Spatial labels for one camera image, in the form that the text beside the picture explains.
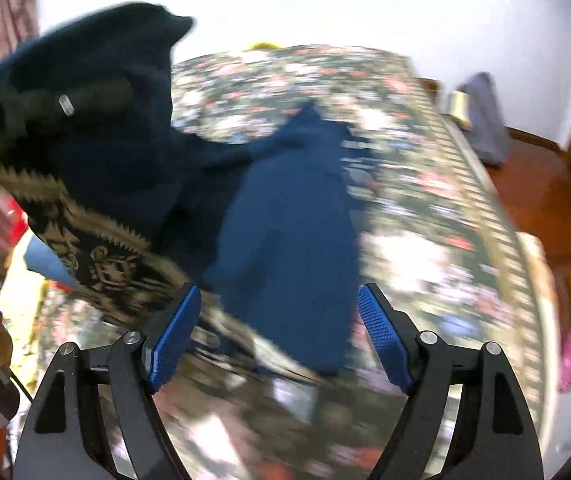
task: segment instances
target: dark blue garment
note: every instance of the dark blue garment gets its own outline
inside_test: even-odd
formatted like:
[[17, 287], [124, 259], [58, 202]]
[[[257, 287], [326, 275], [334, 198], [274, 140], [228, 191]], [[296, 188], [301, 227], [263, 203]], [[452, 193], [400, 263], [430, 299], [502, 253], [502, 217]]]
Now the dark blue garment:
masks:
[[322, 120], [312, 104], [272, 136], [243, 145], [172, 129], [169, 49], [191, 24], [162, 7], [129, 4], [3, 62], [0, 88], [63, 92], [125, 76], [136, 98], [63, 136], [21, 140], [3, 164], [27, 173], [13, 188], [13, 174], [2, 184], [82, 291], [117, 321], [136, 326], [176, 290], [150, 253], [158, 254], [290, 357], [335, 373], [349, 348], [357, 291], [350, 210], [358, 206], [340, 162], [349, 131]]

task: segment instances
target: gold embroidery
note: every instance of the gold embroidery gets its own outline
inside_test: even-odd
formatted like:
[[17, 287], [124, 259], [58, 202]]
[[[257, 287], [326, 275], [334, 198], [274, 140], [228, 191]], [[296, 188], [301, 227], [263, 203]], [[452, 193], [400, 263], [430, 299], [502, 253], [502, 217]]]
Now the gold embroidery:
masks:
[[73, 227], [97, 235], [122, 248], [141, 252], [150, 247], [150, 242], [143, 236], [106, 215], [76, 203], [68, 194], [65, 184], [51, 175], [44, 176], [25, 170], [17, 173], [13, 168], [0, 167], [0, 187], [13, 196], [30, 202], [60, 200], [64, 206], [65, 218]]
[[63, 265], [72, 271], [72, 274], [75, 274], [75, 271], [78, 270], [76, 255], [80, 253], [80, 249], [75, 246], [78, 243], [78, 238], [67, 228], [60, 229], [56, 224], [49, 222], [40, 239], [49, 245]]
[[149, 252], [143, 253], [142, 256], [144, 265], [156, 270], [156, 272], [165, 277], [174, 287], [179, 288], [185, 282], [190, 281], [187, 274], [169, 258]]
[[135, 316], [126, 314], [123, 310], [115, 307], [114, 301], [105, 294], [101, 294], [99, 291], [93, 290], [85, 285], [79, 286], [78, 290], [89, 301], [89, 303], [108, 314], [116, 322], [125, 326], [131, 326], [136, 321]]
[[108, 290], [121, 290], [130, 281], [136, 270], [136, 255], [110, 256], [106, 247], [92, 249], [90, 257], [94, 266], [90, 271], [92, 278], [99, 280]]

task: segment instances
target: wooden floor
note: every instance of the wooden floor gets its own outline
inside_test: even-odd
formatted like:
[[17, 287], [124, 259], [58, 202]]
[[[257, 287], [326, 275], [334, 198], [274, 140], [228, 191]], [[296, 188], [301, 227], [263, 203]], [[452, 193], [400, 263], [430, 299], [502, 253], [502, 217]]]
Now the wooden floor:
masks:
[[557, 282], [559, 320], [565, 332], [571, 328], [565, 288], [571, 267], [571, 175], [560, 154], [519, 140], [511, 142], [513, 150], [505, 166], [488, 173], [517, 229], [543, 243]]

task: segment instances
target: yellow object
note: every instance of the yellow object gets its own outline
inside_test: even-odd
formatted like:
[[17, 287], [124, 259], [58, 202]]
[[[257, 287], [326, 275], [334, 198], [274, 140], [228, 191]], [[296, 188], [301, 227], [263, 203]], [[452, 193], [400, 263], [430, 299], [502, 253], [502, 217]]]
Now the yellow object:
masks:
[[259, 41], [248, 48], [248, 50], [280, 50], [282, 46], [270, 43], [269, 41]]
[[469, 96], [465, 92], [452, 92], [450, 98], [450, 111], [448, 115], [463, 129], [470, 130], [472, 128], [472, 121], [468, 115], [469, 110]]
[[34, 320], [43, 299], [45, 278], [27, 270], [24, 255], [34, 236], [27, 231], [12, 251], [11, 262], [0, 291], [0, 310], [9, 321], [14, 352], [10, 367], [30, 389], [36, 386], [38, 352], [34, 340]]

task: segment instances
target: bed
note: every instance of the bed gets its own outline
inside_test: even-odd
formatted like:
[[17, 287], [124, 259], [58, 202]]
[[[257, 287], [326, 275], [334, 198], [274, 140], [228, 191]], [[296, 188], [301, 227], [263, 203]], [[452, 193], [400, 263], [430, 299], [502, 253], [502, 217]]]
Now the bed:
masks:
[[[350, 123], [377, 154], [373, 186], [349, 189], [367, 204], [361, 281], [376, 282], [420, 330], [470, 348], [498, 342], [545, 452], [559, 359], [551, 273], [538, 241], [515, 232], [483, 166], [435, 111], [409, 60], [310, 45], [213, 54], [172, 70], [172, 124], [218, 142], [267, 136], [309, 99], [324, 117]], [[208, 296], [204, 311], [218, 308]], [[98, 311], [54, 291], [35, 320], [37, 337], [24, 354], [37, 356], [36, 374], [64, 341], [87, 348], [119, 335]], [[192, 477], [366, 478], [406, 398], [387, 381], [358, 316], [351, 342], [348, 364], [323, 384], [186, 356], [155, 401]], [[460, 392], [450, 390], [428, 474], [443, 464]], [[114, 454], [131, 474], [108, 397]]]

